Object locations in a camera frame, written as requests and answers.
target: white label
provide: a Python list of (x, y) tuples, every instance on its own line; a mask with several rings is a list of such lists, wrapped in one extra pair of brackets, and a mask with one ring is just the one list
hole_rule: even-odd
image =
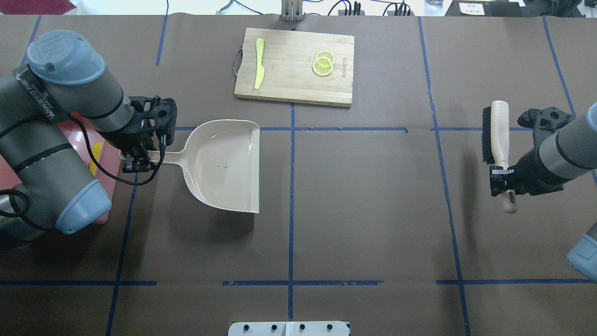
[(460, 6), (460, 12), (462, 14), (485, 15), (483, 4), (465, 4), (464, 2), (461, 2), (458, 5)]

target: yellow knife illustration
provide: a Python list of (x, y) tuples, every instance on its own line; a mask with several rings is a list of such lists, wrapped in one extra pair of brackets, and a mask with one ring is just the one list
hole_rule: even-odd
[(263, 58), (263, 47), (265, 45), (263, 38), (258, 38), (255, 45), (257, 47), (257, 70), (255, 73), (255, 90), (259, 90), (261, 82), (263, 82), (263, 77), (265, 76), (265, 68), (261, 64)]

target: dustpan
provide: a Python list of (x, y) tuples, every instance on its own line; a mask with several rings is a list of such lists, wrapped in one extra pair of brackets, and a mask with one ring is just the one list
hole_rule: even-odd
[[(213, 120), (197, 127), (180, 152), (162, 164), (183, 169), (189, 191), (218, 209), (259, 213), (259, 125), (248, 120)], [(159, 152), (150, 151), (154, 162)]]

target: wooden cutting board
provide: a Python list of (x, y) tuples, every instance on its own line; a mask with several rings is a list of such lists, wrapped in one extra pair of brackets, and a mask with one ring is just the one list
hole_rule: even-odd
[[(257, 38), (265, 41), (265, 76), (258, 90), (254, 88)], [(320, 77), (312, 65), (324, 50), (336, 59), (331, 74)], [(355, 37), (351, 35), (247, 28), (234, 96), (350, 107), (354, 56)]]

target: blue joint cap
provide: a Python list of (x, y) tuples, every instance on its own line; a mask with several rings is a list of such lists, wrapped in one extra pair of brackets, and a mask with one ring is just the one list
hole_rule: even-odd
[(112, 208), (112, 202), (99, 180), (91, 181), (62, 210), (56, 228), (71, 234), (86, 227)]
[(27, 48), (27, 62), (34, 74), (60, 85), (80, 85), (96, 80), (106, 64), (87, 40), (70, 30), (45, 33)]
[(568, 253), (568, 263), (580, 274), (597, 283), (597, 242), (584, 234)]
[(593, 132), (597, 133), (597, 103), (594, 103), (589, 110), (587, 111), (587, 123), (593, 130)]

